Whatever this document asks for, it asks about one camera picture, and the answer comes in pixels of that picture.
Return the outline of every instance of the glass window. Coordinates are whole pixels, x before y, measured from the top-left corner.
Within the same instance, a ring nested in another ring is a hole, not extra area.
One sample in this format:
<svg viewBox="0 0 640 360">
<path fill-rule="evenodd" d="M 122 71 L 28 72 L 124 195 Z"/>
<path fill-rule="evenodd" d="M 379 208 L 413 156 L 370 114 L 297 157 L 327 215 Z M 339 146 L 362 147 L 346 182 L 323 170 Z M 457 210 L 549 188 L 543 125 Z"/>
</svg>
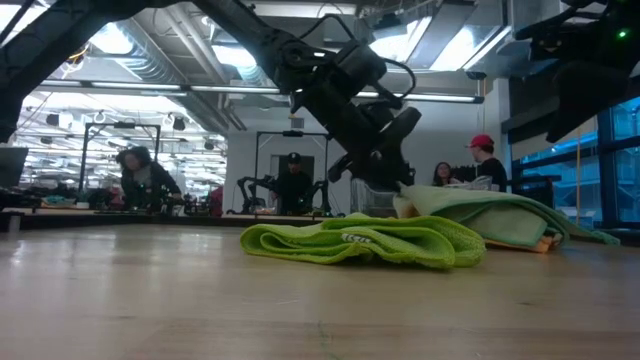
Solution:
<svg viewBox="0 0 640 360">
<path fill-rule="evenodd" d="M 583 134 L 580 137 L 580 148 L 586 149 L 598 145 L 598 133 L 596 131 Z M 571 139 L 564 142 L 556 143 L 552 147 L 523 157 L 520 161 L 523 164 L 547 159 L 552 156 L 567 154 L 578 150 L 578 139 Z"/>
<path fill-rule="evenodd" d="M 620 221 L 640 222 L 640 147 L 616 152 L 616 173 Z"/>
<path fill-rule="evenodd" d="M 611 108 L 615 140 L 640 135 L 640 97 Z"/>
<path fill-rule="evenodd" d="M 562 179 L 553 183 L 554 207 L 575 219 L 577 215 L 576 160 L 541 166 L 523 171 L 524 176 L 557 175 Z M 580 165 L 580 224 L 589 228 L 602 221 L 600 196 L 600 163 L 597 156 L 581 160 Z"/>
</svg>

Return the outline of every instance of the woman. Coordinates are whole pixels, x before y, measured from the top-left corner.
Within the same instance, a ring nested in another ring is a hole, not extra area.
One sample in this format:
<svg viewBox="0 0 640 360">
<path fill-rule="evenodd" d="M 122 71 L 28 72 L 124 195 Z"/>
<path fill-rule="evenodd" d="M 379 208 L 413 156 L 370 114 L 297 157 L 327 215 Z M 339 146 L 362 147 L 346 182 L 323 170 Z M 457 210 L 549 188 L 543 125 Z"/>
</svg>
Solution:
<svg viewBox="0 0 640 360">
<path fill-rule="evenodd" d="M 121 185 L 127 208 L 143 208 L 159 203 L 167 190 L 174 199 L 182 198 L 175 180 L 160 164 L 151 160 L 146 147 L 138 146 L 121 151 L 116 156 L 116 161 L 122 167 Z"/>
<path fill-rule="evenodd" d="M 433 172 L 432 186 L 442 187 L 451 184 L 460 184 L 460 181 L 451 174 L 451 165 L 443 161 L 436 166 L 436 170 Z"/>
</svg>

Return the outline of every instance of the green towel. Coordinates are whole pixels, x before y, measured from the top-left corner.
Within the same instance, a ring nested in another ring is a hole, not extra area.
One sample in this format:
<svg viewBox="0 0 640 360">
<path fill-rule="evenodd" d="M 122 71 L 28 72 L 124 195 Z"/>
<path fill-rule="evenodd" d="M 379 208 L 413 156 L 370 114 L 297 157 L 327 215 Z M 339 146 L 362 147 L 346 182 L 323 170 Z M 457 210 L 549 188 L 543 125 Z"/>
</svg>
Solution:
<svg viewBox="0 0 640 360">
<path fill-rule="evenodd" d="M 436 269 L 474 266 L 485 253 L 478 234 L 435 216 L 378 219 L 353 214 L 306 227 L 255 225 L 245 230 L 240 244 L 251 255 L 318 264 L 378 255 Z"/>
<path fill-rule="evenodd" d="M 534 248 L 543 234 L 562 240 L 585 240 L 619 245 L 615 237 L 590 231 L 535 200 L 491 191 L 410 186 L 402 189 L 394 205 L 399 217 L 441 216 L 465 225 L 485 239 L 515 247 Z"/>
</svg>

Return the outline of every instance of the man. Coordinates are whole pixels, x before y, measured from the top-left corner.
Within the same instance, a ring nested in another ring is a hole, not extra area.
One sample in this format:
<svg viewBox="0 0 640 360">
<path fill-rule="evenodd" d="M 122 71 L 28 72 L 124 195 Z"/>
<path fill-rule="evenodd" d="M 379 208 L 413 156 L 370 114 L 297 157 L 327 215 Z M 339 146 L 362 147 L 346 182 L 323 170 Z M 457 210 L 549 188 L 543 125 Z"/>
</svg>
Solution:
<svg viewBox="0 0 640 360">
<path fill-rule="evenodd" d="M 301 215 L 300 198 L 313 186 L 309 175 L 300 170 L 302 157 L 298 153 L 287 156 L 289 171 L 283 172 L 276 181 L 275 197 L 280 197 L 281 215 Z"/>
<path fill-rule="evenodd" d="M 500 160 L 493 156 L 494 144 L 489 135 L 481 134 L 471 140 L 469 149 L 473 159 L 480 163 L 478 176 L 491 176 L 493 185 L 497 185 L 500 192 L 507 192 L 507 171 Z"/>
</svg>

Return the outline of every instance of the dark hair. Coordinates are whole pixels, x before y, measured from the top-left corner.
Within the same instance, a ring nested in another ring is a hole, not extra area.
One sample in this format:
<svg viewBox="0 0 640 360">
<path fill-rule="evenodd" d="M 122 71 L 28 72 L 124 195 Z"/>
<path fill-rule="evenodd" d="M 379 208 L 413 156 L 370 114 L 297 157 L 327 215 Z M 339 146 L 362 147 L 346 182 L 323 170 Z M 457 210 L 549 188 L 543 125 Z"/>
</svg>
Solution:
<svg viewBox="0 0 640 360">
<path fill-rule="evenodd" d="M 120 164 L 122 170 L 129 170 L 127 169 L 127 165 L 124 161 L 124 158 L 127 155 L 135 156 L 136 159 L 138 159 L 138 161 L 140 162 L 140 167 L 145 167 L 151 164 L 151 154 L 149 154 L 149 149 L 144 146 L 136 146 L 132 147 L 131 149 L 122 150 L 116 156 L 116 161 L 118 162 L 118 164 Z"/>
<path fill-rule="evenodd" d="M 442 178 L 440 178 L 440 176 L 438 175 L 438 168 L 440 167 L 440 165 L 447 165 L 447 167 L 449 168 L 449 179 L 451 180 L 451 178 L 453 178 L 453 174 L 451 173 L 451 165 L 449 165 L 448 162 L 442 161 L 439 162 L 438 165 L 436 165 L 436 169 L 433 171 L 433 186 L 444 186 L 445 184 L 442 182 Z"/>
<path fill-rule="evenodd" d="M 486 153 L 489 153 L 491 155 L 493 155 L 493 152 L 495 151 L 493 149 L 493 145 L 482 145 L 482 146 L 480 146 L 480 150 L 482 150 L 482 151 L 484 151 Z"/>
</svg>

